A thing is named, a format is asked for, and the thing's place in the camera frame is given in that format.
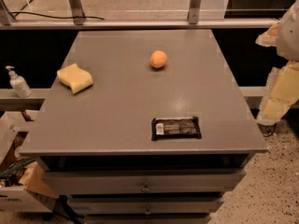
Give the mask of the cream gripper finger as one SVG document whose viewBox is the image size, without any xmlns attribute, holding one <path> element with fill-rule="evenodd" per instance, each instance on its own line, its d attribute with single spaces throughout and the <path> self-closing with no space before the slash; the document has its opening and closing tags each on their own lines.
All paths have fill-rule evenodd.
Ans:
<svg viewBox="0 0 299 224">
<path fill-rule="evenodd" d="M 257 37 L 255 43 L 263 47 L 275 47 L 277 45 L 279 21 L 273 24 L 267 31 Z"/>
<path fill-rule="evenodd" d="M 259 107 L 257 122 L 272 126 L 299 101 L 299 62 L 288 61 L 274 67 L 266 80 L 266 92 Z"/>
</svg>

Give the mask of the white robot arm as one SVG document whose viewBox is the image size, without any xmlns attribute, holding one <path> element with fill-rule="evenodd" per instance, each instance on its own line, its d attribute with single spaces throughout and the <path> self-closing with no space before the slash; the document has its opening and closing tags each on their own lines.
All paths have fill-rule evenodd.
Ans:
<svg viewBox="0 0 299 224">
<path fill-rule="evenodd" d="M 255 43 L 275 47 L 277 55 L 288 61 L 282 68 L 273 68 L 269 73 L 266 93 L 259 107 L 257 122 L 272 126 L 299 100 L 299 0 L 280 21 L 259 35 Z"/>
</svg>

